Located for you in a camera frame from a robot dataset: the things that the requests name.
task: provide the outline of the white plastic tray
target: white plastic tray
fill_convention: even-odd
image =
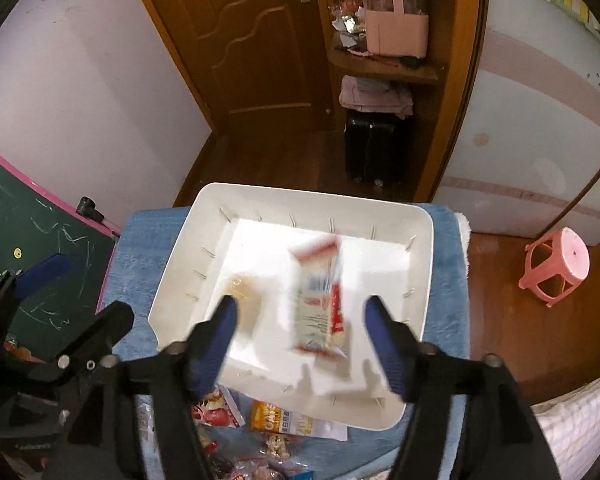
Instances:
[[[349,359],[329,362],[290,349],[297,263],[290,249],[342,237],[342,312]],[[155,295],[149,324],[158,348],[208,319],[229,277],[248,274],[262,295],[253,339],[237,334],[219,383],[323,420],[385,430],[404,404],[389,391],[363,322],[382,297],[422,338],[433,224],[424,209],[307,191],[209,184],[198,194]]]

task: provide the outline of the pink stripe on wall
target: pink stripe on wall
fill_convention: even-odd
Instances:
[[[600,92],[567,66],[526,43],[487,28],[478,68],[542,92],[600,127]]]
[[[458,178],[455,176],[445,176],[440,181],[440,187],[450,187],[453,189],[465,189],[469,191],[478,191],[496,196],[507,196],[509,198],[517,198],[527,202],[536,202],[541,204],[551,205],[560,209],[566,208],[570,202],[555,196],[536,193],[519,187],[503,186],[502,184],[493,184],[491,182],[483,182],[481,180],[472,180],[470,178]],[[597,218],[600,220],[600,211],[590,207],[577,205],[573,208],[575,212]]]

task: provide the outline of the white wall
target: white wall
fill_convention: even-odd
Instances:
[[[20,0],[0,28],[0,154],[69,204],[170,207],[209,133],[141,0]]]

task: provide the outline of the wooden door frame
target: wooden door frame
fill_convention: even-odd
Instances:
[[[456,140],[474,90],[475,76],[487,29],[489,0],[456,0],[451,60],[440,114],[414,202],[431,202]]]

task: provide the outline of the wooden door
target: wooden door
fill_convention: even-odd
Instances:
[[[151,0],[218,131],[333,129],[317,0]]]

